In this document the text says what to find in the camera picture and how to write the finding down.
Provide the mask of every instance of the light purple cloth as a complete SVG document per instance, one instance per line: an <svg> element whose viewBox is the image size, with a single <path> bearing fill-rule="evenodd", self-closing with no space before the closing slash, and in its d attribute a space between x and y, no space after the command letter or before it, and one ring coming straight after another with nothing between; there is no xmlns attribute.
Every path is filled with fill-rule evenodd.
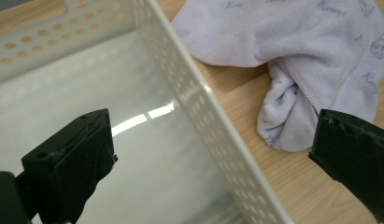
<svg viewBox="0 0 384 224"><path fill-rule="evenodd" d="M204 63L268 62L258 132L272 147L311 147L322 108L375 119L384 17L373 0L187 0L173 25Z"/></svg>

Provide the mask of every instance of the basket hole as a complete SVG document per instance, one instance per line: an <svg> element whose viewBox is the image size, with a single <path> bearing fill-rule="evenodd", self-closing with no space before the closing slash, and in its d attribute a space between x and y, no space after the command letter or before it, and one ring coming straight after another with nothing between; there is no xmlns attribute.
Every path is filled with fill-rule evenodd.
<svg viewBox="0 0 384 224"><path fill-rule="evenodd" d="M31 42L32 40L34 40L31 36L29 36L29 35L26 35L26 36L24 36L22 39L21 39L21 41L22 42L24 42L24 43L29 43L29 42Z"/></svg>
<svg viewBox="0 0 384 224"><path fill-rule="evenodd" d="M69 23L71 23L72 25L76 25L78 24L78 19L71 19Z"/></svg>
<svg viewBox="0 0 384 224"><path fill-rule="evenodd" d="M235 166L235 164L234 164L233 162L230 163L230 166L232 166L232 169L233 169L234 171L237 170L237 167Z"/></svg>
<svg viewBox="0 0 384 224"><path fill-rule="evenodd" d="M253 223L255 223L255 224L259 224L258 220L256 220L255 217L250 217L250 219L252 219Z"/></svg>
<svg viewBox="0 0 384 224"><path fill-rule="evenodd" d="M54 40L54 39L51 39L47 42L48 45L50 46L55 46L58 44L58 41L57 40Z"/></svg>
<svg viewBox="0 0 384 224"><path fill-rule="evenodd" d="M84 19L86 19L86 20L90 20L90 19L92 19L92 17L93 17L93 14L92 13L86 13L85 15L84 15Z"/></svg>
<svg viewBox="0 0 384 224"><path fill-rule="evenodd" d="M256 197L251 192L248 193L249 198L256 203Z"/></svg>
<svg viewBox="0 0 384 224"><path fill-rule="evenodd" d="M197 109L197 110L201 110L201 106L200 106L200 104L198 104L198 102L196 101L195 102L195 108Z"/></svg>
<svg viewBox="0 0 384 224"><path fill-rule="evenodd" d="M255 182L252 180L252 179L248 179L248 183L251 187L253 187L254 189L256 189L256 184Z"/></svg>
<svg viewBox="0 0 384 224"><path fill-rule="evenodd" d="M7 49L14 49L15 47L17 47L17 45L13 42L8 42L5 44L5 48Z"/></svg>
<svg viewBox="0 0 384 224"><path fill-rule="evenodd" d="M241 194L240 194L240 191L238 190L238 189L235 189L235 194L238 196L238 197L240 197L241 196Z"/></svg>
<svg viewBox="0 0 384 224"><path fill-rule="evenodd" d="M17 57L19 57L19 58L26 58L26 57L28 57L28 54L26 53L26 52L18 52L17 53Z"/></svg>
<svg viewBox="0 0 384 224"><path fill-rule="evenodd" d="M245 199L248 198L248 194L244 190L241 190L241 194Z"/></svg>
<svg viewBox="0 0 384 224"><path fill-rule="evenodd" d="M272 213L268 213L268 216L270 217L270 219L274 222L274 223L278 223L278 220L277 218L272 214Z"/></svg>
<svg viewBox="0 0 384 224"><path fill-rule="evenodd" d="M243 186L246 186L246 185L247 185L247 182L245 181L245 179L244 179L242 176L238 177L238 179L240 180L240 182L241 182L241 184L242 184Z"/></svg>
<svg viewBox="0 0 384 224"><path fill-rule="evenodd" d="M267 201L262 195L258 195L258 199L262 204L267 205Z"/></svg>
<svg viewBox="0 0 384 224"><path fill-rule="evenodd" d="M39 51L43 50L43 47L41 47L40 45L37 45L37 46L34 46L34 47L32 48L32 50L33 50L33 51L36 51L36 52L39 52Z"/></svg>
<svg viewBox="0 0 384 224"><path fill-rule="evenodd" d="M76 30L76 34L84 35L84 34L86 34L86 31L84 29L78 29L78 30Z"/></svg>
<svg viewBox="0 0 384 224"><path fill-rule="evenodd" d="M13 60L10 58L4 58L4 59L0 60L0 63L2 63L2 64L9 64L12 62L13 62Z"/></svg>
<svg viewBox="0 0 384 224"><path fill-rule="evenodd" d="M70 40L72 39L72 35L63 35L64 40Z"/></svg>
<svg viewBox="0 0 384 224"><path fill-rule="evenodd" d="M116 15L116 19L118 19L118 20L122 20L122 19L124 19L124 14L122 14L122 13L118 13L118 14Z"/></svg>
<svg viewBox="0 0 384 224"><path fill-rule="evenodd" d="M262 210L262 208L258 208L258 211L259 211L259 214L260 214L263 218L267 218L267 214Z"/></svg>
<svg viewBox="0 0 384 224"><path fill-rule="evenodd" d="M93 30L97 29L98 27L99 27L98 23L94 23L90 25L90 28Z"/></svg>
<svg viewBox="0 0 384 224"><path fill-rule="evenodd" d="M198 99L200 100L201 105L205 105L206 104L206 100L204 99L204 97L202 95L200 95L200 97Z"/></svg>
<svg viewBox="0 0 384 224"><path fill-rule="evenodd" d="M227 148L228 148L229 152L231 152L232 154L235 154L235 147L228 146Z"/></svg>
<svg viewBox="0 0 384 224"><path fill-rule="evenodd" d="M54 30L60 31L60 30L63 30L63 29L64 29L64 26L62 24L55 24L54 25Z"/></svg>
<svg viewBox="0 0 384 224"><path fill-rule="evenodd" d="M195 87L195 82L193 80L191 80L190 81L190 85L191 85L192 88Z"/></svg>
<svg viewBox="0 0 384 224"><path fill-rule="evenodd" d="M113 20L110 18L104 19L104 24L110 24L112 22L113 22Z"/></svg>
<svg viewBox="0 0 384 224"><path fill-rule="evenodd" d="M237 185L240 184L235 176L233 176L233 181L234 181Z"/></svg>
<svg viewBox="0 0 384 224"><path fill-rule="evenodd" d="M227 181L229 181L230 184L233 184L233 180L232 180L232 178L230 176L227 175L226 178L227 178Z"/></svg>
<svg viewBox="0 0 384 224"><path fill-rule="evenodd" d="M238 168L240 168L241 170L245 170L245 164L244 164L244 162L239 161L239 162L238 162Z"/></svg>
<svg viewBox="0 0 384 224"><path fill-rule="evenodd" d="M204 123L205 123L206 125L208 125L208 124L209 124L209 119L208 119L208 117L207 117L207 116L204 116Z"/></svg>
<svg viewBox="0 0 384 224"><path fill-rule="evenodd" d="M146 9L146 15L148 16L149 19L151 18L151 11L150 11L150 9Z"/></svg>
<svg viewBox="0 0 384 224"><path fill-rule="evenodd" d="M244 208L249 210L249 206L246 203L242 203L244 205Z"/></svg>
<svg viewBox="0 0 384 224"><path fill-rule="evenodd" d="M118 10L121 7L121 3L120 2L115 2L115 3L113 3L112 6L113 6L113 9Z"/></svg>
<svg viewBox="0 0 384 224"><path fill-rule="evenodd" d="M255 215L258 214L258 211L256 210L255 206L253 206L253 205L250 206L250 211L252 211Z"/></svg>
<svg viewBox="0 0 384 224"><path fill-rule="evenodd" d="M78 0L78 7L86 7L87 5L86 0Z"/></svg>
<svg viewBox="0 0 384 224"><path fill-rule="evenodd" d="M107 13L107 8L106 8L106 7L102 7L102 8L100 8L100 9L98 10L98 12L99 12L99 14L104 15L104 14Z"/></svg>

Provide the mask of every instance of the wood grain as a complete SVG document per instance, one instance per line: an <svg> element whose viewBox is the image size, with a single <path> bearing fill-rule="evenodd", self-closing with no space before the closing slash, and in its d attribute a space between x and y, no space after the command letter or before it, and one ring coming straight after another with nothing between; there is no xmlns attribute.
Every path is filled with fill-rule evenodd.
<svg viewBox="0 0 384 224"><path fill-rule="evenodd" d="M172 20L185 1L158 2ZM378 0L377 4L384 14L384 0ZM265 64L237 68L196 63L294 223L376 223L349 190L307 158L308 150L298 153L275 150L256 133L256 119L271 81ZM380 83L376 125L384 129L384 78Z"/></svg>
<svg viewBox="0 0 384 224"><path fill-rule="evenodd" d="M34 0L0 11L0 35L64 14L64 0Z"/></svg>

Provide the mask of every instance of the black robotic claw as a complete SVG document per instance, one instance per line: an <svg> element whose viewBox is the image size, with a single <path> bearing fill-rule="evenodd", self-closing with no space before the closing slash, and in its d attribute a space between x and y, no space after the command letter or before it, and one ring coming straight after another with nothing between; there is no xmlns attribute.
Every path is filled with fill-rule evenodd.
<svg viewBox="0 0 384 224"><path fill-rule="evenodd" d="M0 172L0 223L76 223L117 160L107 109L78 117L25 155L24 172Z"/></svg>

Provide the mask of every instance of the white plastic basket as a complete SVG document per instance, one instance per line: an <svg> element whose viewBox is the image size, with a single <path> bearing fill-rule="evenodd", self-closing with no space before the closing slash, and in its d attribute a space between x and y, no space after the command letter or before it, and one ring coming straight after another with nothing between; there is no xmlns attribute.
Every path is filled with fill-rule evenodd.
<svg viewBox="0 0 384 224"><path fill-rule="evenodd" d="M155 1L65 3L0 36L0 170L108 108L120 160L79 223L292 223Z"/></svg>

